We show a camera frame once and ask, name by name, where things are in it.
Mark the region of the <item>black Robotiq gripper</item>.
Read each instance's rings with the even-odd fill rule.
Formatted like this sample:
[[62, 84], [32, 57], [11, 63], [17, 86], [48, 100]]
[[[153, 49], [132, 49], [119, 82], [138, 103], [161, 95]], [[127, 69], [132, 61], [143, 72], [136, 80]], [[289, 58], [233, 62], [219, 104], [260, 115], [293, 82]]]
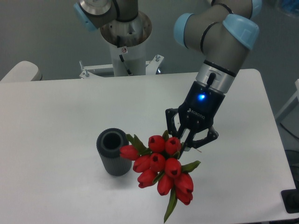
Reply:
[[[198, 149], [219, 137], [212, 125], [224, 98], [225, 94], [212, 88], [206, 88], [195, 81], [179, 108], [166, 109], [167, 130], [172, 137], [181, 138], [185, 129], [190, 130], [181, 152], [189, 151], [191, 148]], [[180, 121], [178, 130], [174, 119], [177, 114]], [[205, 129], [208, 129], [206, 137], [194, 140], [196, 133]]]

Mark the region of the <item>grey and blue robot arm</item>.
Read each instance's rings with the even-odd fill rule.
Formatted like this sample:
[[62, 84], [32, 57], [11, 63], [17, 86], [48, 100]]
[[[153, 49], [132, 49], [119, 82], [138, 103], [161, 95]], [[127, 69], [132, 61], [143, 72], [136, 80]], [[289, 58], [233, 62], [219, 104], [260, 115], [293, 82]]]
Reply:
[[[206, 57], [183, 104], [165, 112], [170, 135], [181, 139], [189, 131], [183, 150], [218, 138], [214, 116], [259, 35], [252, 19], [261, 10], [260, 0], [210, 4], [201, 14], [179, 16], [173, 30], [178, 44]], [[115, 76], [149, 74], [143, 45], [152, 25], [136, 0], [80, 0], [74, 10], [86, 29], [100, 30], [110, 45]]]

